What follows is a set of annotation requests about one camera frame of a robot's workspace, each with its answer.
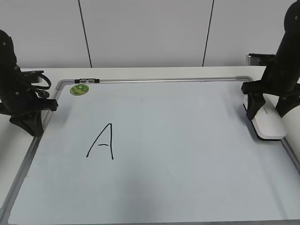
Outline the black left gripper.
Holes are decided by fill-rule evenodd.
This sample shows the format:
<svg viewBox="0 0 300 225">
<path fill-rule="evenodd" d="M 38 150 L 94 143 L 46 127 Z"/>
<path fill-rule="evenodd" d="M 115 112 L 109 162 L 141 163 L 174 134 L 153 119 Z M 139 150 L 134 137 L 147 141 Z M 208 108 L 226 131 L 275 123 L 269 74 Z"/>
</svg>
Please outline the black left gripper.
<svg viewBox="0 0 300 225">
<path fill-rule="evenodd" d="M 43 134 L 42 110 L 56 111 L 58 103 L 49 99 L 51 81 L 44 74 L 41 83 L 28 82 L 19 69 L 0 68 L 0 113 L 12 116 L 10 123 L 33 137 Z"/>
</svg>

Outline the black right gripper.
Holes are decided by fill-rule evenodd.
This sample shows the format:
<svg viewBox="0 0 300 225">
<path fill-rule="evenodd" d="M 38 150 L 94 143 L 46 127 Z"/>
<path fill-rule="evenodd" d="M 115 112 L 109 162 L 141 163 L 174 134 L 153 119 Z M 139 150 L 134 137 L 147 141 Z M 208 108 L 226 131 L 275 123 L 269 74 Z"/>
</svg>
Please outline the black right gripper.
<svg viewBox="0 0 300 225">
<path fill-rule="evenodd" d="M 281 118 L 299 106 L 299 78 L 299 60 L 270 61 L 260 80 L 242 84 L 241 91 L 247 94 L 247 118 L 252 120 L 265 105 L 263 93 L 279 96 L 276 110 Z"/>
</svg>

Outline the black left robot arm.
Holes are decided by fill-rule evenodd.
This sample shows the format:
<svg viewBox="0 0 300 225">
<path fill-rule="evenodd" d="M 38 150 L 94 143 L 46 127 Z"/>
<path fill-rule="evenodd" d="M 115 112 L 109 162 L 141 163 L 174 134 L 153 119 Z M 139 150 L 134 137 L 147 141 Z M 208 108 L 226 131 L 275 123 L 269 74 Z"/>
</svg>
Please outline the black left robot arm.
<svg viewBox="0 0 300 225">
<path fill-rule="evenodd" d="M 0 31 L 0 113 L 10 116 L 10 123 L 31 136 L 41 136 L 42 111 L 56 111 L 57 100 L 50 99 L 51 81 L 43 70 L 21 71 L 17 65 L 12 38 Z"/>
</svg>

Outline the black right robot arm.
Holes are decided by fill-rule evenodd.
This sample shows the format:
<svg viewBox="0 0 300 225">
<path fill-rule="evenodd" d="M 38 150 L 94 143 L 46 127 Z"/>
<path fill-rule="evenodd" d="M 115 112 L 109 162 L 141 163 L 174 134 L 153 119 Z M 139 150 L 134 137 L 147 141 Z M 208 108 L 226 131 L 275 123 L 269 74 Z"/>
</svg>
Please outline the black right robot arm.
<svg viewBox="0 0 300 225">
<path fill-rule="evenodd" d="M 284 18 L 282 41 L 274 58 L 268 63 L 258 81 L 244 82 L 241 87 L 247 95 L 247 118 L 252 120 L 265 104 L 263 94 L 278 96 L 276 111 L 284 117 L 300 105 L 300 2 L 294 2 Z"/>
</svg>

